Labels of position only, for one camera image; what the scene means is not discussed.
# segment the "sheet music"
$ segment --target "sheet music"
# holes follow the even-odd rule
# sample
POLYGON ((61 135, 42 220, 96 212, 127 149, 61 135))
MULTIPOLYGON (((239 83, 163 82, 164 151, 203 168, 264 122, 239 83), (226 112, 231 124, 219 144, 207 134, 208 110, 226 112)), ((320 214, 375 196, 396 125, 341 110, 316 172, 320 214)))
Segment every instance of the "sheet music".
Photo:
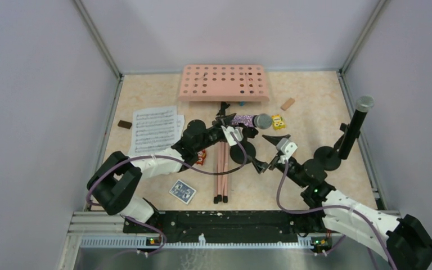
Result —
POLYGON ((178 140, 181 137, 181 133, 183 133, 183 128, 185 128, 185 115, 178 114, 176 116, 176 126, 178 127, 178 140))
POLYGON ((165 150, 180 138, 176 106, 133 112, 132 144, 128 155, 141 156, 165 150))

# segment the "small wooden block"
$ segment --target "small wooden block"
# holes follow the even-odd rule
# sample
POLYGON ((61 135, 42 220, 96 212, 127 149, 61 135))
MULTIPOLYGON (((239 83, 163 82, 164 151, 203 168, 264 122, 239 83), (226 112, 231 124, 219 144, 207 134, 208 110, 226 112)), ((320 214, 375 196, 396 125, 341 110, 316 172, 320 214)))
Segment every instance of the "small wooden block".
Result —
POLYGON ((293 98, 290 98, 286 101, 286 103, 282 104, 281 109, 283 111, 289 109, 290 106, 292 106, 292 104, 294 104, 295 100, 293 98))
POLYGON ((132 123, 127 122, 127 121, 120 120, 120 121, 118 122, 117 126, 119 126, 119 127, 121 127, 121 128, 128 128, 128 129, 131 129, 131 127, 132 127, 132 123))

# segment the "purple fabric object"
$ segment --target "purple fabric object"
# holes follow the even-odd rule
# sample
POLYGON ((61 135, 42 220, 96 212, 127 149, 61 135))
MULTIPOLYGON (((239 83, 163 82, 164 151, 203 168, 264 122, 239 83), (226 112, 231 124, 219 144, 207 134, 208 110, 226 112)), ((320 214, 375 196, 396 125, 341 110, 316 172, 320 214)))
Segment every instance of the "purple fabric object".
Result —
POLYGON ((255 128, 253 118, 255 115, 236 115, 231 121, 231 125, 243 124, 248 128, 255 128))

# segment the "beige table surface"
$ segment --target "beige table surface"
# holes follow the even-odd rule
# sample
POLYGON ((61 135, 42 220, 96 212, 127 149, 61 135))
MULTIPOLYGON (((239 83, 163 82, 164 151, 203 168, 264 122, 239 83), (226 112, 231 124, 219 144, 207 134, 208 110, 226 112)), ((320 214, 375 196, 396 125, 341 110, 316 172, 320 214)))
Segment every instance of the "beige table surface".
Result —
MULTIPOLYGON (((268 72, 271 100, 267 103, 246 103, 240 106, 231 103, 227 113, 237 114, 280 114, 286 128, 260 130, 250 142, 256 147, 256 157, 269 162, 276 154, 275 147, 261 137, 261 134, 291 135, 298 145, 295 158, 299 163, 310 159, 314 151, 324 145, 332 146, 341 136, 340 123, 348 123, 350 116, 334 71, 311 72, 268 72), (287 111, 280 106, 288 99, 295 103, 287 111)), ((219 110, 214 102, 178 102, 177 91, 180 74, 126 75, 124 77, 115 118, 105 152, 105 159, 114 151, 128 153, 131 130, 117 126, 119 120, 132 121, 135 110, 177 105, 178 114, 184 114, 185 126, 192 119, 201 119, 208 127, 219 110)), ((206 171, 215 170, 216 147, 207 149, 204 166, 195 165, 206 171)), ((238 164, 230 161, 229 167, 238 164)), ((362 160, 360 149, 354 144, 350 156, 334 172, 327 172, 326 181, 347 196, 376 207, 372 188, 362 160)), ((215 176, 204 175, 193 170, 170 175, 159 175, 141 180, 136 194, 150 200, 159 210, 278 210, 276 191, 282 173, 266 171, 258 175, 251 164, 229 175, 229 203, 213 204, 215 176), (177 179, 181 179, 197 190, 192 201, 186 205, 169 194, 177 179)), ((299 188, 290 179, 285 181, 281 203, 289 209, 308 209, 300 197, 299 188)))

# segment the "blue playing card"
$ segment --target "blue playing card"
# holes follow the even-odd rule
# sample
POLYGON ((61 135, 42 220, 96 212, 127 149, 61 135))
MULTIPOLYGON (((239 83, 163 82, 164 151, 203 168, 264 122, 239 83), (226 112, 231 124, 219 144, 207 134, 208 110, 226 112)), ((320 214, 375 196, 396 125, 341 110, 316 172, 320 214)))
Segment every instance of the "blue playing card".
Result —
POLYGON ((196 189, 190 187, 187 183, 184 183, 180 179, 176 181, 170 190, 170 194, 178 198, 185 204, 189 204, 196 193, 196 189))

